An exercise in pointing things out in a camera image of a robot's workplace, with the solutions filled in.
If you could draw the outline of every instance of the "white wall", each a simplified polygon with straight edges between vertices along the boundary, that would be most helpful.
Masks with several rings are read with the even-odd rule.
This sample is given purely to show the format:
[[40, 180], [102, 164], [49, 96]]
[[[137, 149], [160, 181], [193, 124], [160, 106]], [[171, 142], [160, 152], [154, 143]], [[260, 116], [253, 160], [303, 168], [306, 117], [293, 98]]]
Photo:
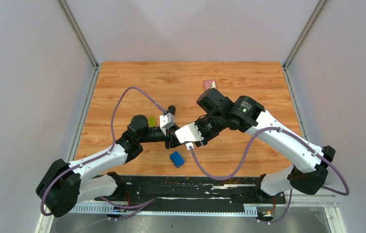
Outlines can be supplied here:
[[35, 189], [68, 157], [91, 76], [55, 0], [0, 1], [0, 232], [34, 231]]
[[[338, 197], [350, 233], [366, 232], [366, 1], [331, 0], [290, 68], [308, 136], [332, 145], [351, 188]], [[333, 184], [341, 188], [336, 176]]]
[[67, 2], [100, 62], [284, 62], [318, 0]]

